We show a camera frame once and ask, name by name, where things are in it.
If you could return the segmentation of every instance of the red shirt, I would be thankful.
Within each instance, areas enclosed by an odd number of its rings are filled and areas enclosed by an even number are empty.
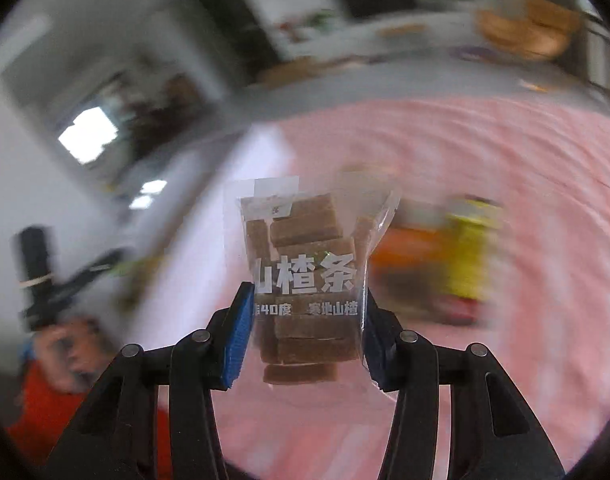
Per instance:
[[[85,399],[85,394],[61,394],[54,391],[36,361],[32,361],[24,382],[24,412],[8,428],[18,449],[35,465],[43,466],[56,441]],[[172,455],[169,439],[169,416],[157,414],[158,478],[171,480]]]

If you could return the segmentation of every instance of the snack package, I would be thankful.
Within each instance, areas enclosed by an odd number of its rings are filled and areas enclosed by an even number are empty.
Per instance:
[[[284,188],[281,179],[260,187]],[[362,357],[367,260],[400,195],[360,172],[300,178],[293,190],[240,199],[253,345],[265,384],[335,382],[340,364]]]

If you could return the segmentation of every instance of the pink tablecloth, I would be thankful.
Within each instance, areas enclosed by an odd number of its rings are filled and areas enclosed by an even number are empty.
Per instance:
[[[610,118],[511,100],[404,100],[279,126],[297,173],[365,162],[420,200],[466,192],[503,204],[488,326],[414,328],[435,344],[488,345],[569,468],[610,416]],[[446,475],[447,405],[441,397],[435,478]],[[303,426],[238,413],[218,424],[226,456],[263,479],[373,479],[390,417]]]

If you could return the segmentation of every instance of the ceiling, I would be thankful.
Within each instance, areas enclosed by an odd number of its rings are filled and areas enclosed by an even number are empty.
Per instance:
[[[21,0],[0,28],[0,52],[15,56],[0,56],[3,78],[19,104],[44,105],[77,74],[119,53],[158,1]],[[27,41],[20,32],[37,16],[50,26],[19,49],[14,43]]]

